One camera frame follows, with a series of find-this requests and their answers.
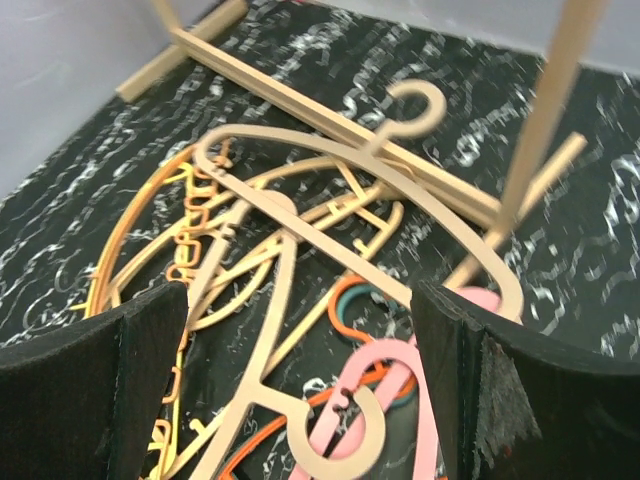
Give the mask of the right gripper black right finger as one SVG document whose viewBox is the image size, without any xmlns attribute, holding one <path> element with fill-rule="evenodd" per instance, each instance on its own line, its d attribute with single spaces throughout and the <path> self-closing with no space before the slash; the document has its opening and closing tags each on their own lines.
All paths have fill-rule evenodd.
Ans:
<svg viewBox="0 0 640 480">
<path fill-rule="evenodd" d="M 452 479 L 635 479 L 639 366 L 426 281 L 411 311 Z"/>
</svg>

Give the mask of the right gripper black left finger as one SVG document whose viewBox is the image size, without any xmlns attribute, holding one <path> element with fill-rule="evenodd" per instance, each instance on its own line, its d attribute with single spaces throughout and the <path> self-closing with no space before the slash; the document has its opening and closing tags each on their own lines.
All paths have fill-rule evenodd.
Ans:
<svg viewBox="0 0 640 480">
<path fill-rule="evenodd" d="M 2 478 L 137 478 L 187 312 L 171 282 L 2 349 Z"/>
</svg>

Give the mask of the beige plastic hanger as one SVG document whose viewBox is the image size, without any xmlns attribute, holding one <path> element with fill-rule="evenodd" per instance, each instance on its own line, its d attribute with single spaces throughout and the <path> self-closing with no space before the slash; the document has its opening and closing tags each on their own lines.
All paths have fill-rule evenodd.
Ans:
<svg viewBox="0 0 640 480">
<path fill-rule="evenodd" d="M 379 223 L 378 229 L 380 230 L 371 242 L 366 246 L 365 252 L 362 257 L 365 260 L 371 259 L 389 240 L 391 235 L 399 227 L 403 217 L 404 207 L 400 201 L 394 201 L 391 207 L 391 213 L 389 218 L 383 220 L 373 220 L 374 215 L 366 209 L 363 209 L 365 215 L 370 215 L 369 223 Z M 316 303 L 316 305 L 309 311 L 309 313 L 296 325 L 293 331 L 280 343 L 280 345 L 273 351 L 265 367 L 265 374 L 270 374 L 281 361 L 294 349 L 294 347 L 302 340 L 306 333 L 315 325 L 320 317 L 326 312 L 329 300 L 336 291 L 338 281 L 326 291 L 324 296 Z M 166 472 L 163 476 L 164 479 L 169 479 L 181 470 L 187 462 L 199 452 L 199 450 L 205 445 L 205 443 L 214 435 L 215 431 L 219 428 L 221 421 L 223 420 L 224 410 L 201 430 L 196 438 L 176 457 L 172 468 Z"/>
</svg>

